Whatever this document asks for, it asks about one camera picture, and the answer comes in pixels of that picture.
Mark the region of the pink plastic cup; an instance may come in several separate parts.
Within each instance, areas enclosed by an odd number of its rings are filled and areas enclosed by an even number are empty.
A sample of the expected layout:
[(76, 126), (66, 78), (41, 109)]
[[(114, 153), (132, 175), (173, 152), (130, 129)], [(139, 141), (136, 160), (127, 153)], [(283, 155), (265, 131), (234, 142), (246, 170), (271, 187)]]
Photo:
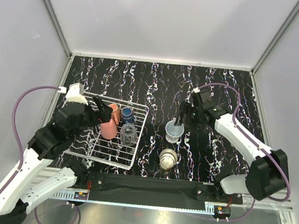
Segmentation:
[(110, 119), (109, 122), (104, 122), (100, 125), (101, 135), (106, 140), (112, 140), (117, 136), (117, 126), (115, 122)]

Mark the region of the dark blue glass mug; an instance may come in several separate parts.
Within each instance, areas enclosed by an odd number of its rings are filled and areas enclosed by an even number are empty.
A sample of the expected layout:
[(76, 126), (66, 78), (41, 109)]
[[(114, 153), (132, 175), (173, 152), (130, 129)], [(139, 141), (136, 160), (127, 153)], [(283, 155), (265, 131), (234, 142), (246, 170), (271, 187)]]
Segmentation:
[(121, 110), (121, 120), (122, 124), (134, 124), (134, 114), (132, 108), (125, 107)]

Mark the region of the light blue plastic cup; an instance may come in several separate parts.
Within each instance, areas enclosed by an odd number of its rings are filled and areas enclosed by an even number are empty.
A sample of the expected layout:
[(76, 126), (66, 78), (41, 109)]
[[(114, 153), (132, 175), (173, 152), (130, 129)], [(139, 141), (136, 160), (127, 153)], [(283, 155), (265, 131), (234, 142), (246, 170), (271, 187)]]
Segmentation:
[(185, 127), (183, 124), (175, 125), (176, 118), (173, 118), (165, 125), (165, 138), (169, 143), (176, 143), (183, 135)]

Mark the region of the clear glass tumbler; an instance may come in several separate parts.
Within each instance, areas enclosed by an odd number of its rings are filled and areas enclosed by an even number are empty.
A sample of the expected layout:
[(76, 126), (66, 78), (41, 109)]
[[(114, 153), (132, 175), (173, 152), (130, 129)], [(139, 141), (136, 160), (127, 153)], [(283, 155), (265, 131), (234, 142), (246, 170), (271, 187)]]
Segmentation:
[(123, 145), (132, 146), (138, 139), (137, 129), (132, 123), (125, 123), (120, 129), (120, 141)]

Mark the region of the steel metal cup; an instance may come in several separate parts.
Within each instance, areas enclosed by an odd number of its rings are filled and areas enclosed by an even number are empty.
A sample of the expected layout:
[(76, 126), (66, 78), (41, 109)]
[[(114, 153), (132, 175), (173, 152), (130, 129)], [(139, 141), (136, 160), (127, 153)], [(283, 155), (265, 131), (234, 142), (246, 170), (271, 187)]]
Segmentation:
[(159, 160), (160, 160), (159, 163), (160, 163), (161, 168), (163, 168), (164, 170), (170, 170), (177, 163), (178, 156), (174, 150), (164, 149), (160, 153)]

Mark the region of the salmon ceramic mug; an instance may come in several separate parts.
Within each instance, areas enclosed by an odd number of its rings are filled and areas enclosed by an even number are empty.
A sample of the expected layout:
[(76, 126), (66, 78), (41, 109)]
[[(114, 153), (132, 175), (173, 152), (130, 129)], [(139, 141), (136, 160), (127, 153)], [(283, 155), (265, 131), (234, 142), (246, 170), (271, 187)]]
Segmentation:
[(112, 120), (116, 125), (119, 125), (121, 120), (121, 111), (118, 105), (114, 103), (114, 104), (110, 104), (109, 107), (112, 109), (112, 115), (111, 115)]

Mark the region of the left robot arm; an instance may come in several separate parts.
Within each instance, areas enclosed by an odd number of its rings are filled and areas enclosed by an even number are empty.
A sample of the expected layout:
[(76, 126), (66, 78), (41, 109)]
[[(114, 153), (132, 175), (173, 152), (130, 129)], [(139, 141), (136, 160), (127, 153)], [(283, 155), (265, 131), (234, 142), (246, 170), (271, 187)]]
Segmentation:
[(27, 148), (20, 148), (20, 160), (0, 183), (0, 224), (21, 224), (40, 203), (67, 187), (82, 188), (88, 170), (80, 162), (68, 160), (59, 173), (37, 186), (30, 184), (53, 160), (67, 150), (85, 129), (111, 120), (112, 109), (97, 96), (92, 108), (82, 95), (67, 97), (64, 107), (38, 129)]

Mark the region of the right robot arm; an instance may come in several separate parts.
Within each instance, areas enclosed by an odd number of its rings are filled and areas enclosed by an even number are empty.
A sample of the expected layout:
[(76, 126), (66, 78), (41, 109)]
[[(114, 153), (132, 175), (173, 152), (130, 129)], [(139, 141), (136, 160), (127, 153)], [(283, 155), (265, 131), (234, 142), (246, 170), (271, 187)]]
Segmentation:
[(231, 194), (244, 193), (263, 200), (288, 187), (288, 160), (283, 150), (274, 151), (251, 134), (235, 115), (211, 100), (208, 90), (195, 88), (192, 102), (182, 102), (175, 124), (185, 125), (194, 132), (207, 127), (224, 136), (248, 164), (247, 174), (216, 179), (212, 195), (218, 202)]

